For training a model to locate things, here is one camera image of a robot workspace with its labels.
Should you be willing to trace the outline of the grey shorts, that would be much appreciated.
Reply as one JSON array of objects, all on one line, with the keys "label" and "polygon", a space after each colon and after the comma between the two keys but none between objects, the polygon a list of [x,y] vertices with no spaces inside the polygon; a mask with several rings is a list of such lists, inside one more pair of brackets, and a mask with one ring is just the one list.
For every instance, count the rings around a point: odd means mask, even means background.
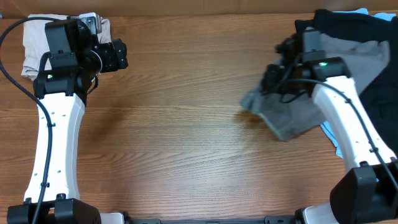
[{"label": "grey shorts", "polygon": [[[385,40],[356,42],[320,35],[322,49],[328,58],[342,58],[361,94],[378,77],[391,60],[390,43]],[[261,94],[258,85],[240,101],[244,110],[260,116],[281,141],[289,141],[326,121],[309,96],[302,95],[291,103],[281,103],[281,95]]]}]

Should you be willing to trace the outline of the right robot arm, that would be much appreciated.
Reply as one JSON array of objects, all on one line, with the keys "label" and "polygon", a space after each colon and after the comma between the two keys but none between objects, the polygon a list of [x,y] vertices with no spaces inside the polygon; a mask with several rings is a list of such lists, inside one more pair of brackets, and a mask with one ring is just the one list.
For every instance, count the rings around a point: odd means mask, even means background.
[{"label": "right robot arm", "polygon": [[329,201],[298,209],[291,223],[375,223],[397,218],[397,157],[374,128],[340,57],[328,58],[314,29],[276,46],[279,68],[266,72],[262,91],[308,94],[335,134],[346,174]]}]

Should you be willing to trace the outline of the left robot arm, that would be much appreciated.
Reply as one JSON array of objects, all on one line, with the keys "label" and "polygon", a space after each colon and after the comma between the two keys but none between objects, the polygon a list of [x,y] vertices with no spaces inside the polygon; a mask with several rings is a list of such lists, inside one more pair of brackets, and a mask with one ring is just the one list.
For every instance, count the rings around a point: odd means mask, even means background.
[{"label": "left robot arm", "polygon": [[39,61],[33,92],[39,114],[34,168],[21,205],[8,223],[128,223],[124,212],[100,213],[80,200],[76,162],[80,124],[100,73],[125,69],[127,47],[101,43],[101,18],[91,12],[64,20],[45,18],[49,50]]}]

